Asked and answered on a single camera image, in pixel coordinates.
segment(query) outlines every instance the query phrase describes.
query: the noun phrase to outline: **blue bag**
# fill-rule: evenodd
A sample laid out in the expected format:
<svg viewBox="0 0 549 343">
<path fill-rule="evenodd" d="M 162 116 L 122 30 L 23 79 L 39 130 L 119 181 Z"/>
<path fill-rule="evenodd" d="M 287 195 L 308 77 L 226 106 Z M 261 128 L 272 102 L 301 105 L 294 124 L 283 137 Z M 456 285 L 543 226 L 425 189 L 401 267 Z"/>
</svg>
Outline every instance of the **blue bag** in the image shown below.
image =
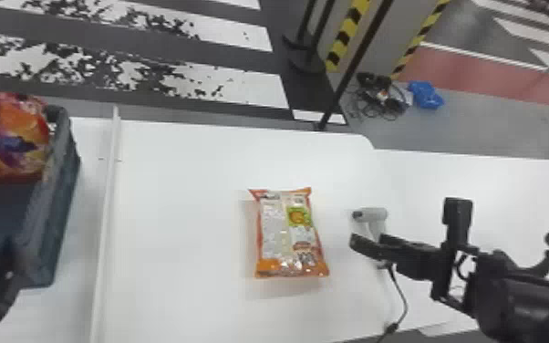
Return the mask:
<svg viewBox="0 0 549 343">
<path fill-rule="evenodd" d="M 422 109 L 437 109 L 445 104 L 445 100 L 436 94 L 436 89 L 427 81 L 410 81 L 407 89 L 413 93 L 415 102 Z"/>
</svg>

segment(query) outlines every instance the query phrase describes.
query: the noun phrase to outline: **dark blue crate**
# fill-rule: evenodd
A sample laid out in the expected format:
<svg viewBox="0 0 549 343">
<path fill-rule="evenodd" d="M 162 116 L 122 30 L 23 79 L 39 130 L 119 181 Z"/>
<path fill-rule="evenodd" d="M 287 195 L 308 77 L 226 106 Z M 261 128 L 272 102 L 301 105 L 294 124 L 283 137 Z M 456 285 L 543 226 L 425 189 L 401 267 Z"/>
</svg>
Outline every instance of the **dark blue crate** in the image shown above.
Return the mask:
<svg viewBox="0 0 549 343">
<path fill-rule="evenodd" d="M 67 112 L 49 106 L 46 113 L 56 130 L 43 177 L 29 184 L 0 184 L 0 244 L 13 234 L 23 246 L 26 286 L 31 287 L 54 281 L 80 166 Z"/>
</svg>

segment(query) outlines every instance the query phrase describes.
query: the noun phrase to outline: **white floor marking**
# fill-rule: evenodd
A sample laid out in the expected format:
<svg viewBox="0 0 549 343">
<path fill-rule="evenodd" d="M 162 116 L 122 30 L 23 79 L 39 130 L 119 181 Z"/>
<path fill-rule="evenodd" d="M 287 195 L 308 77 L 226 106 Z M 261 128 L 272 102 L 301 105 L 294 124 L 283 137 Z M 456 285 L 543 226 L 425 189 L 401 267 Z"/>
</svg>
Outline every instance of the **white floor marking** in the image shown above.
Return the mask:
<svg viewBox="0 0 549 343">
<path fill-rule="evenodd" d="M 532 51 L 532 53 L 535 54 L 538 57 L 538 59 L 542 60 L 543 63 L 547 65 L 547 67 L 549 67 L 549 52 L 532 49 L 532 48 L 530 49 L 530 51 Z"/>
<path fill-rule="evenodd" d="M 272 52 L 265 27 L 119 0 L 84 0 L 85 6 L 60 0 L 0 0 L 0 7 L 65 19 L 163 31 L 234 47 Z"/>
<path fill-rule="evenodd" d="M 533 20 L 538 23 L 549 25 L 549 16 L 519 7 L 516 5 L 508 5 L 494 0 L 472 0 L 477 6 L 491 9 L 492 11 L 505 13 L 511 16 L 519 16 L 520 18 Z"/>
<path fill-rule="evenodd" d="M 549 45 L 549 31 L 517 24 L 504 19 L 494 18 L 494 20 L 513 36 L 531 39 Z"/>
<path fill-rule="evenodd" d="M 239 7 L 252 8 L 252 9 L 257 9 L 257 10 L 262 9 L 260 7 L 260 1 L 259 0 L 209 0 L 209 1 L 215 1 L 215 2 L 218 2 L 218 3 L 224 3 L 224 4 L 228 4 L 228 5 L 235 5 L 235 6 L 239 6 Z"/>
<path fill-rule="evenodd" d="M 458 49 L 457 47 L 442 46 L 440 44 L 435 44 L 435 43 L 430 43 L 430 42 L 421 42 L 421 46 L 422 47 L 431 47 L 431 48 L 435 48 L 435 49 L 443 50 L 443 51 L 449 51 L 449 52 L 453 52 L 453 53 L 460 54 L 460 55 L 465 55 L 465 56 L 470 56 L 470 57 L 477 57 L 477 58 L 487 59 L 487 60 L 490 60 L 490 61 L 499 62 L 499 63 L 503 63 L 503 64 L 508 64 L 508 65 L 511 65 L 511 66 L 517 66 L 517 67 L 529 68 L 529 69 L 535 69 L 535 70 L 545 70 L 546 69 L 546 67 L 543 67 L 543 66 L 536 66 L 536 65 L 533 65 L 533 64 L 530 64 L 530 63 L 514 61 L 514 60 L 508 59 L 508 58 L 496 57 L 496 56 L 486 55 L 486 54 L 482 54 L 482 53 L 478 53 L 478 52 L 462 50 L 462 49 Z"/>
<path fill-rule="evenodd" d="M 289 109 L 279 75 L 3 35 L 0 78 Z"/>
<path fill-rule="evenodd" d="M 304 120 L 304 121 L 320 121 L 321 116 L 323 115 L 322 112 L 313 112 L 310 110 L 301 110 L 301 109 L 294 109 L 294 119 L 295 120 Z M 328 121 L 330 124 L 341 124 L 345 125 L 347 122 L 345 121 L 345 116 L 342 114 L 333 114 L 332 117 L 330 117 L 330 120 Z"/>
</svg>

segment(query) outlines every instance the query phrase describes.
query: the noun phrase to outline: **snack bag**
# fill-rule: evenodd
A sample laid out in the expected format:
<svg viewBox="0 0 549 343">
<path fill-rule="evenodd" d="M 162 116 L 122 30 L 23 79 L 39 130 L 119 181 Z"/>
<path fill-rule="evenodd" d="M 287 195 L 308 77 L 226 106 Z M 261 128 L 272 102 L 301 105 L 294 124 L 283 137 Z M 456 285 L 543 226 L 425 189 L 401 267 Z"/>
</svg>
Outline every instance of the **snack bag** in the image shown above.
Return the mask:
<svg viewBox="0 0 549 343">
<path fill-rule="evenodd" d="M 0 180 L 33 181 L 46 164 L 49 127 L 45 103 L 0 92 Z"/>
<path fill-rule="evenodd" d="M 311 189 L 249 192 L 260 204 L 255 277 L 328 276 L 330 271 L 311 218 Z"/>
</svg>

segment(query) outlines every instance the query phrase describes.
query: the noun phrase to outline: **black cable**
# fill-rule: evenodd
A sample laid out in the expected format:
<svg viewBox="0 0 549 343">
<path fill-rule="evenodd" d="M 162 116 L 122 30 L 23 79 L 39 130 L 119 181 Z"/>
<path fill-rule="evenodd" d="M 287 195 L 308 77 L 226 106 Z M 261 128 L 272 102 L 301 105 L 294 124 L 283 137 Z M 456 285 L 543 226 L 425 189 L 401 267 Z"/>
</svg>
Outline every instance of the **black cable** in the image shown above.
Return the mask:
<svg viewBox="0 0 549 343">
<path fill-rule="evenodd" d="M 383 332 L 383 335 L 381 335 L 381 337 L 377 339 L 377 343 L 381 343 L 385 338 L 389 337 L 390 335 L 393 335 L 396 331 L 398 331 L 398 329 L 400 328 L 400 324 L 402 324 L 402 321 L 404 320 L 404 318 L 407 317 L 407 314 L 409 313 L 409 301 L 407 301 L 407 298 L 404 296 L 404 292 L 402 292 L 402 289 L 398 284 L 398 280 L 396 279 L 396 273 L 394 273 L 393 265 L 388 266 L 388 273 L 389 273 L 389 277 L 391 278 L 391 282 L 394 283 L 396 290 L 398 290 L 398 294 L 400 294 L 400 298 L 402 299 L 402 304 L 404 308 L 402 310 L 402 315 L 400 315 L 400 318 L 398 319 L 398 321 L 389 324 L 385 328 L 385 332 Z"/>
<path fill-rule="evenodd" d="M 347 91 L 347 94 L 350 94 L 350 100 L 345 110 L 351 118 L 361 120 L 363 117 L 371 119 L 381 117 L 387 121 L 395 121 L 409 107 L 406 96 L 392 83 L 391 78 L 371 73 L 358 73 L 357 82 L 356 89 Z M 394 88 L 398 93 L 397 99 L 389 93 L 390 88 Z M 385 100 L 382 99 L 382 95 L 379 95 L 382 91 L 387 93 Z"/>
<path fill-rule="evenodd" d="M 460 259 L 455 263 L 455 265 L 453 265 L 455 267 L 455 274 L 457 274 L 458 277 L 464 281 L 468 281 L 468 277 L 461 273 L 461 265 L 464 264 L 464 261 L 466 261 L 467 258 L 468 255 L 464 254 L 460 256 Z"/>
</svg>

